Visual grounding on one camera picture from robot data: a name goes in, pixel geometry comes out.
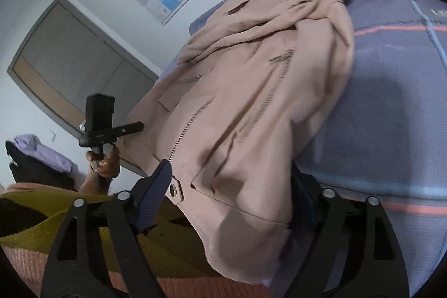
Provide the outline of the person's left hand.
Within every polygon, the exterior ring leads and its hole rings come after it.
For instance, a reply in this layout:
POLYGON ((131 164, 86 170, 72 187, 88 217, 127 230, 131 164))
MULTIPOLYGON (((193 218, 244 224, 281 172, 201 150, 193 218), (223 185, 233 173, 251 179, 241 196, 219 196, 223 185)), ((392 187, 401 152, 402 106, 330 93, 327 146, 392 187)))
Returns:
POLYGON ((118 147, 113 149, 102 159, 98 154, 89 151, 85 154, 89 163, 89 170, 86 178, 80 187, 83 194, 107 195, 110 184, 120 173, 120 150, 118 147), (96 181, 96 177, 103 177, 106 182, 103 187, 96 181))

